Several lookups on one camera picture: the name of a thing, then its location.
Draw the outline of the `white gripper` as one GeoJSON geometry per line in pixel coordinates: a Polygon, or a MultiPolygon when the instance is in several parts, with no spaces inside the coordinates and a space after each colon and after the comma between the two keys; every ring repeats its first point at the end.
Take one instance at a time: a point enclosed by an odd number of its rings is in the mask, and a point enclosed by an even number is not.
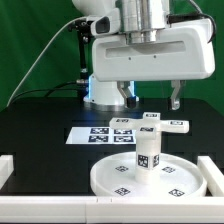
{"type": "Polygon", "coordinates": [[[126,108],[136,107],[131,81],[173,80],[169,108],[180,108],[185,80],[205,79],[215,70],[212,25],[208,19],[174,23],[157,32],[151,43],[128,45],[123,35],[98,38],[92,46],[92,64],[102,82],[118,81],[126,108]]]}

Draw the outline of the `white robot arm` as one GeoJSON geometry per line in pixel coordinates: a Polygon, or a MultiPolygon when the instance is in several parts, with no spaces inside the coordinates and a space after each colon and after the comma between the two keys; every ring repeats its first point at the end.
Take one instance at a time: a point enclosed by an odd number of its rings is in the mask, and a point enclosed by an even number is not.
{"type": "Polygon", "coordinates": [[[92,45],[93,73],[85,105],[102,111],[138,105],[136,81],[170,81],[170,108],[180,107],[188,80],[215,70],[216,23],[198,6],[174,14],[171,0],[72,0],[83,13],[92,45]]]}

